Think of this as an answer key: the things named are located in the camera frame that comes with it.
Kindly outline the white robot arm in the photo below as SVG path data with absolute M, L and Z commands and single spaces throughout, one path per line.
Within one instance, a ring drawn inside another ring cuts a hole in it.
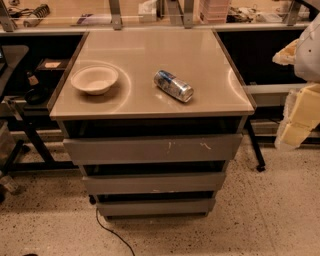
M 307 84 L 292 89 L 285 101 L 283 120 L 277 130 L 275 147 L 298 148 L 320 124 L 320 22 L 314 19 L 300 37 L 277 52 L 272 61 L 293 65 L 294 74 Z

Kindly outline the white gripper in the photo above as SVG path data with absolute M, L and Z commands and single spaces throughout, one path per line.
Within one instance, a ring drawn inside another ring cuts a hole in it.
M 291 90 L 277 130 L 277 149 L 296 149 L 320 124 L 320 88 Z

